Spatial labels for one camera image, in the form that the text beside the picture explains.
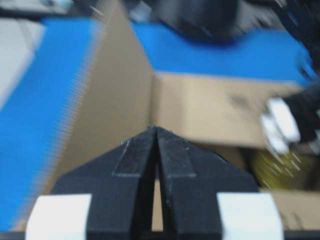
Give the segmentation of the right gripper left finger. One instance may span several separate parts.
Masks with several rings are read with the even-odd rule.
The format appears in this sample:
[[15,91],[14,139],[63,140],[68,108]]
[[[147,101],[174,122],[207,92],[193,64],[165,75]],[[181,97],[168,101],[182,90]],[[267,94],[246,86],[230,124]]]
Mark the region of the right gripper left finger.
[[137,240],[152,227],[156,128],[60,176],[39,196],[28,240]]

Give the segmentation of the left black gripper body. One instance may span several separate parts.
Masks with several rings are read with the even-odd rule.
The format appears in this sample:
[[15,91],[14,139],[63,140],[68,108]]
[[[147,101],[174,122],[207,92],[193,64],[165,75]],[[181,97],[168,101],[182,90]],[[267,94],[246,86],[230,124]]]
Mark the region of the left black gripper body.
[[267,149],[288,154],[296,145],[320,153],[320,86],[313,84],[288,96],[271,97],[259,117]]

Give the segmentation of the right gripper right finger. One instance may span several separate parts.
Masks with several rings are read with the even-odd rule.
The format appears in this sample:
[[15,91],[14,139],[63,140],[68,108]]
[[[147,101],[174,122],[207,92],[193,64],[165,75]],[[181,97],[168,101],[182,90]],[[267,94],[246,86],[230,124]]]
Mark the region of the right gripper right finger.
[[167,239],[284,239],[272,196],[249,173],[161,127],[156,141]]

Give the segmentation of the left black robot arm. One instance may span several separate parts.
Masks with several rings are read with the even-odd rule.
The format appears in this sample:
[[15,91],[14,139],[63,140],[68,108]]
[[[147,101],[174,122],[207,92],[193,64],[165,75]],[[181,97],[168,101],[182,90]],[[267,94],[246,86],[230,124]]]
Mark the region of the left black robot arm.
[[154,16],[175,31],[200,40],[231,42],[252,30],[283,29],[307,50],[301,67],[313,84],[266,100],[260,116],[268,148],[287,154],[308,144],[320,152],[320,3],[317,0],[158,0]]

